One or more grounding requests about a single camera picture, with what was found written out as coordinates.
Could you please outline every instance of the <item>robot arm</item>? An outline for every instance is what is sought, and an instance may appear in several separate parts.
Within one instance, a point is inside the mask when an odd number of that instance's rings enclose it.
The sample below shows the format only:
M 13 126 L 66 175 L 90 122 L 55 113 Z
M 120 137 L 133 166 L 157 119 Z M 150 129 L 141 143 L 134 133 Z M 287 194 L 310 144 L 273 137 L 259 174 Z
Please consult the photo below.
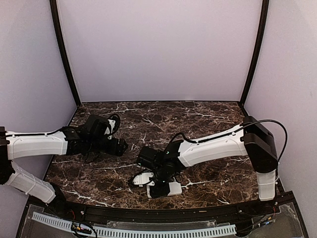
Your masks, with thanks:
M 4 127 L 0 127 L 0 184 L 13 186 L 44 203 L 51 203 L 57 195 L 62 196 L 59 188 L 34 177 L 13 160 L 25 156 L 89 152 L 122 156 L 128 145 L 124 139 L 112 136 L 119 126 L 118 115 L 112 115 L 108 119 L 90 115 L 84 125 L 66 126 L 54 132 L 16 133 L 6 132 Z
M 256 122 L 253 117 L 245 117 L 241 125 L 195 140 L 173 141 L 164 151 L 143 147 L 137 163 L 150 172 L 136 175 L 134 185 L 147 185 L 148 196 L 152 198 L 177 195 L 181 187 L 172 178 L 187 167 L 229 156 L 249 155 L 258 177 L 259 199 L 274 199 L 278 166 L 274 138 L 261 124 L 243 128 L 252 122 Z

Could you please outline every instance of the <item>marble table surface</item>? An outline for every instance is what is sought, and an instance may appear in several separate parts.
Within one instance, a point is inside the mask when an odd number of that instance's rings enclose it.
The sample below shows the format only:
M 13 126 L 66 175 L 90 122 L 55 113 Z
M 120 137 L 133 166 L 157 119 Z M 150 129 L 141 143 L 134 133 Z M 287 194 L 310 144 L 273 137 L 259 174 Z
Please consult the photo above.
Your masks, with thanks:
M 171 137 L 184 132 L 189 138 L 218 133 L 241 123 L 235 102 L 120 102 L 83 103 L 71 125 L 90 114 L 117 113 L 121 127 L 114 135 L 129 148 L 122 157 L 100 154 L 85 163 L 82 155 L 55 156 L 46 181 L 60 186 L 67 200 L 84 204 L 135 209 L 183 209 L 255 200 L 257 177 L 248 157 L 229 157 L 201 163 L 182 173 L 183 193 L 148 199 L 145 187 L 131 187 L 130 179 L 143 170 L 135 161 L 144 145 L 163 150 Z

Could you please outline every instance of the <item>black cable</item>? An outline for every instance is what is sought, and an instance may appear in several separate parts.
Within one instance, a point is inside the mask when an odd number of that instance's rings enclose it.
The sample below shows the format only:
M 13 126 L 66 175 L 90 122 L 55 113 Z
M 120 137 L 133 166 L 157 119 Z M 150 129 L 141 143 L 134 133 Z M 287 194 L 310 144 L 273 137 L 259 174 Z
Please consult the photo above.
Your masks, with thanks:
M 181 135 L 181 136 L 184 138 L 185 141 L 187 141 L 187 142 L 189 142 L 189 143 L 192 143 L 192 144 L 205 143 L 205 142 L 208 142 L 208 141 L 211 141 L 211 140 L 215 140 L 215 139 L 219 139 L 219 138 L 222 138 L 222 137 L 225 137 L 225 136 L 228 136 L 228 135 L 232 135 L 232 133 L 237 133 L 237 132 L 239 132 L 239 131 L 241 131 L 241 130 L 243 130 L 243 129 L 249 127 L 249 126 L 252 126 L 252 125 L 255 125 L 255 124 L 258 124 L 258 123 L 262 123 L 262 122 L 272 122 L 272 123 L 276 123 L 276 124 L 280 125 L 280 126 L 283 128 L 283 130 L 284 130 L 284 133 L 285 133 L 285 142 L 284 142 L 283 149 L 282 149 L 282 151 L 281 151 L 281 153 L 280 153 L 280 155 L 279 155 L 279 157 L 278 157 L 278 159 L 277 159 L 278 161 L 280 161 L 280 159 L 281 159 L 281 157 L 282 157 L 282 155 L 283 155 L 283 153 L 284 153 L 284 151 L 285 151 L 286 145 L 287 145 L 288 134 L 287 134 L 287 130 L 286 130 L 285 126 L 284 126 L 282 123 L 280 123 L 279 121 L 276 121 L 276 120 L 271 120 L 271 119 L 258 120 L 258 121 L 249 123 L 249 124 L 247 124 L 247 125 L 245 125 L 245 126 L 239 128 L 239 129 L 237 129 L 237 130 L 235 130 L 235 131 L 233 131 L 233 132 L 228 132 L 228 133 L 226 133 L 226 134 L 222 134 L 222 135 L 219 135 L 219 136 L 215 136 L 215 137 L 212 137 L 212 138 L 208 138 L 208 139 L 204 139 L 204 140 L 199 140 L 199 141 L 190 140 L 190 139 L 188 139 L 188 138 L 185 136 L 185 134 L 184 134 L 183 132 L 179 132 L 179 133 L 177 133 L 177 134 L 175 134 L 175 135 L 173 136 L 173 138 L 170 140 L 169 143 L 173 142 L 173 140 L 174 140 L 177 136 L 179 136 L 179 135 Z
M 93 228 L 92 225 L 90 225 L 90 224 L 88 224 L 88 223 L 86 223 L 86 222 L 72 221 L 72 225 L 74 225 L 74 226 L 75 226 L 74 223 L 78 223 L 78 224 L 79 224 L 79 227 L 81 227 L 81 224 L 82 224 L 82 225 L 85 225 L 86 227 L 88 227 L 89 229 L 92 230 L 92 231 L 91 231 L 91 234 L 94 233 L 94 234 L 95 234 L 95 238 L 98 238 L 98 234 L 97 234 L 96 230 Z M 78 232 L 77 232 L 76 230 L 73 230 L 73 232 L 75 232 L 75 234 L 76 234 L 75 236 L 78 237 L 78 238 L 87 238 L 87 237 L 89 237 L 89 236 L 91 235 L 91 234 L 87 234 L 86 236 L 85 236 L 85 235 L 81 235 L 81 234 L 78 234 Z
M 247 125 L 245 125 L 245 126 L 239 128 L 239 129 L 235 130 L 234 132 L 237 133 L 237 132 L 243 130 L 244 128 L 247 128 L 247 127 L 249 127 L 249 126 L 252 126 L 252 125 L 255 125 L 255 124 L 258 124 L 258 123 L 262 123 L 262 122 L 273 122 L 273 123 L 276 123 L 276 124 L 280 125 L 280 126 L 283 128 L 283 130 L 284 130 L 284 133 L 285 133 L 285 142 L 284 142 L 283 149 L 282 149 L 282 151 L 281 151 L 281 153 L 280 153 L 280 155 L 279 155 L 279 157 L 278 157 L 278 159 L 277 159 L 278 161 L 280 161 L 280 159 L 281 159 L 281 157 L 282 157 L 282 155 L 283 155 L 283 153 L 284 153 L 284 151 L 285 151 L 286 145 L 287 145 L 288 134 L 287 134 L 287 130 L 286 130 L 285 126 L 284 126 L 282 123 L 280 123 L 279 121 L 271 120 L 271 119 L 259 120 L 259 121 L 253 122 L 253 123 L 249 123 L 249 124 L 247 124 Z
M 26 133 L 26 134 L 11 134 L 11 135 L 6 135 L 6 137 L 12 137 L 13 135 L 14 136 L 36 136 L 36 135 L 52 135 L 52 134 L 55 134 L 57 132 L 59 132 L 60 130 L 62 130 L 64 127 L 58 129 L 58 130 L 55 130 L 55 131 L 52 131 L 52 132 L 48 132 L 48 133 Z
M 179 132 L 179 133 L 175 134 L 175 135 L 173 136 L 173 138 L 169 141 L 169 144 L 172 143 L 173 140 L 174 140 L 176 137 L 178 137 L 179 135 L 181 135 L 181 136 L 183 137 L 183 139 L 186 140 L 187 142 L 192 143 L 192 144 L 197 144 L 197 141 L 188 139 L 188 138 L 186 137 L 186 135 L 185 135 L 183 132 Z
M 131 179 L 132 185 L 138 187 L 140 184 L 134 184 L 134 183 L 133 183 L 133 180 L 135 179 L 136 176 L 141 175 L 141 174 L 146 173 L 146 172 L 151 172 L 151 173 L 152 173 L 152 171 L 151 171 L 151 170 L 148 170 L 148 169 L 145 169 L 145 170 L 142 170 L 142 171 L 138 172 L 138 173 L 137 173 L 136 175 L 134 175 L 134 176 L 132 177 L 132 179 Z M 143 186 L 148 185 L 148 184 L 150 184 L 152 181 L 153 181 L 153 180 L 150 179 L 147 183 L 142 184 L 142 185 L 143 185 Z
M 52 213 L 53 213 L 55 216 L 57 216 L 58 218 L 64 219 L 64 218 L 61 217 L 60 215 L 58 215 L 58 214 L 56 214 L 55 212 L 53 212 L 52 209 L 51 209 L 49 206 L 47 206 L 46 208 L 49 209 L 50 212 L 52 212 Z M 93 228 L 93 226 L 90 225 L 89 223 L 87 223 L 87 222 L 78 222 L 78 221 L 75 221 L 75 220 L 70 220 L 70 221 L 72 222 L 72 224 L 75 222 L 75 223 L 83 224 L 83 225 L 89 227 L 89 228 L 92 230 L 92 232 L 95 234 L 95 238 L 98 238 L 98 234 L 97 234 L 96 230 L 95 230 L 95 229 Z
M 115 121 L 115 125 L 114 125 L 112 133 L 107 135 L 107 136 L 111 136 L 119 130 L 120 124 L 121 124 L 121 119 L 120 119 L 120 116 L 115 113 L 115 114 L 112 114 L 110 117 L 108 117 L 107 120 L 114 120 Z
M 111 116 L 109 116 L 107 119 L 110 119 L 110 120 L 114 120 L 115 121 L 115 125 L 114 125 L 114 128 L 113 128 L 113 131 L 112 133 L 108 134 L 107 136 L 111 136 L 113 134 L 115 134 L 119 128 L 120 128 L 120 124 L 121 124 L 121 119 L 120 119 L 120 116 L 118 114 L 112 114 Z M 12 137 L 13 135 L 16 136 L 16 137 L 19 137 L 19 136 L 37 136 L 37 135 L 52 135 L 52 134 L 55 134 L 59 131 L 61 131 L 62 129 L 64 128 L 72 128 L 70 126 L 63 126 L 62 128 L 58 129 L 58 130 L 55 130 L 55 131 L 52 131 L 52 132 L 48 132 L 48 133 L 23 133 L 23 134 L 11 134 L 11 135 L 6 135 L 6 137 Z
M 262 221 L 262 219 L 264 218 L 264 217 L 266 217 L 268 214 L 265 214 L 265 215 L 263 215 L 260 219 L 258 219 L 256 222 L 252 222 L 252 225 L 249 225 L 248 227 L 246 227 L 246 228 L 244 228 L 244 229 L 241 229 L 241 230 L 238 230 L 237 232 L 243 232 L 243 231 L 245 231 L 245 230 L 247 230 L 248 228 L 250 228 L 250 227 L 253 227 L 254 225 L 257 225 L 258 223 L 260 223 L 261 221 Z

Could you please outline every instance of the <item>black metal frame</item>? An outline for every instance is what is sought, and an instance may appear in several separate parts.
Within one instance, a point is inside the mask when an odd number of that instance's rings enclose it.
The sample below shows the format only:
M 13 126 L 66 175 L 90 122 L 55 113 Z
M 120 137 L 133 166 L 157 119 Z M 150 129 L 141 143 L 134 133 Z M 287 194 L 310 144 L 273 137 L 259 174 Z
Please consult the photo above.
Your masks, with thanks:
M 60 26 L 60 21 L 59 21 L 59 16 L 58 16 L 58 9 L 57 9 L 57 2 L 56 0 L 50 0 L 50 5 L 51 5 L 51 12 L 52 12 L 52 19 L 53 19 L 53 24 L 54 24 L 54 29 L 55 29 L 55 34 L 56 34 L 56 39 L 58 43 L 58 48 L 59 48 L 59 53 L 61 60 L 64 65 L 64 70 L 66 73 L 66 77 L 68 80 L 68 84 L 71 90 L 71 93 L 73 95 L 73 98 L 75 100 L 76 105 L 79 107 L 81 105 L 81 101 L 78 95 L 78 91 L 75 85 L 74 77 L 71 72 L 70 64 L 68 61 L 67 57 L 67 52 L 65 48 L 65 43 L 63 39 L 63 34 Z
M 269 3 L 269 0 L 263 0 L 263 2 L 262 2 L 262 9 L 261 9 L 261 16 L 260 16 L 257 39 L 256 39 L 256 43 L 255 43 L 254 50 L 253 50 L 253 55 L 252 55 L 252 59 L 251 59 L 251 64 L 250 64 L 246 84 L 244 85 L 244 89 L 243 89 L 242 96 L 240 99 L 240 104 L 242 107 L 244 106 L 244 104 L 247 100 L 247 97 L 248 97 L 248 94 L 249 94 L 249 91 L 251 88 L 253 76 L 254 76 L 254 73 L 256 71 L 256 67 L 257 67 L 257 63 L 258 63 L 258 59 L 259 59 L 259 55 L 260 55 L 260 50 L 261 50 L 261 45 L 262 45 L 262 40 L 263 40 L 263 35 L 264 35 L 265 24 L 266 24 L 266 17 L 267 17 L 267 12 L 268 12 L 268 3 Z

